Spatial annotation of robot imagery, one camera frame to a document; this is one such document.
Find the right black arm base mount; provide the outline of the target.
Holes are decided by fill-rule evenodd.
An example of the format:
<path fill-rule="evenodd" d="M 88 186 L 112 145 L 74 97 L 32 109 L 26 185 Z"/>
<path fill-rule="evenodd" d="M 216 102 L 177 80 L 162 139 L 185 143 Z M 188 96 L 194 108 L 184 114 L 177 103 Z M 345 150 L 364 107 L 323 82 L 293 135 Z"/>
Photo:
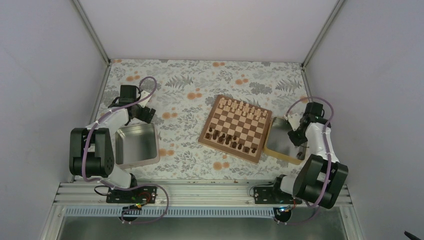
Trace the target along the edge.
<path fill-rule="evenodd" d="M 288 222 L 292 216 L 293 209 L 303 203 L 302 200 L 296 199 L 289 193 L 271 186 L 270 183 L 252 186 L 248 194 L 254 199 L 255 204 L 282 205 L 273 208 L 274 220 L 277 223 Z"/>

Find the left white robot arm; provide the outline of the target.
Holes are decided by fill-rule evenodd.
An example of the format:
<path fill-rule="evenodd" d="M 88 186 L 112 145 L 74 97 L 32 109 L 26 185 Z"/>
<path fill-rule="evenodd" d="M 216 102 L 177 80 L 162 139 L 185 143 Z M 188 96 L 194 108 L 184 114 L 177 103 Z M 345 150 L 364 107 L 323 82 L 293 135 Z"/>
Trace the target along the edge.
<path fill-rule="evenodd" d="M 115 163 L 111 136 L 136 118 L 148 123 L 155 114 L 146 107 L 152 93 L 135 85 L 121 85 L 120 94 L 107 107 L 107 112 L 92 124 L 70 132 L 69 171 L 87 182 L 100 182 L 131 203 L 139 197 L 133 174 Z"/>

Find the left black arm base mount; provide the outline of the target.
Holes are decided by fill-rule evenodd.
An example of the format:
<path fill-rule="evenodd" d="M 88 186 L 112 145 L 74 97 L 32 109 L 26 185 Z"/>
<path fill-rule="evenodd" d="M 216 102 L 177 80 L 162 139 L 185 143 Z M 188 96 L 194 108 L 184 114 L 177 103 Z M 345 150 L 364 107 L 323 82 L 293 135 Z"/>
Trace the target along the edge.
<path fill-rule="evenodd" d="M 132 209 L 134 211 L 129 211 L 125 215 L 135 215 L 136 211 L 141 210 L 143 206 L 154 204 L 156 195 L 156 186 L 144 186 L 132 191 L 112 190 L 109 188 L 105 201 L 108 204 L 126 204 L 127 206 L 122 208 L 122 212 Z"/>

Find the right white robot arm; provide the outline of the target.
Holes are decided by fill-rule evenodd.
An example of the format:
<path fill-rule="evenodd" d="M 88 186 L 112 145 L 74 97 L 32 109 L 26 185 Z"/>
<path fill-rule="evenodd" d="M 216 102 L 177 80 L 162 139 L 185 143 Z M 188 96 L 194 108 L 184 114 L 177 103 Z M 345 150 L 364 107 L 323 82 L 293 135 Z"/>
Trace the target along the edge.
<path fill-rule="evenodd" d="M 309 155 L 295 178 L 284 174 L 275 178 L 270 191 L 274 202 L 282 204 L 291 195 L 313 207 L 331 209 L 336 203 L 349 169 L 336 157 L 331 142 L 331 124 L 324 114 L 323 104 L 309 102 L 301 118 L 289 120 L 290 142 L 295 147 L 307 144 Z"/>

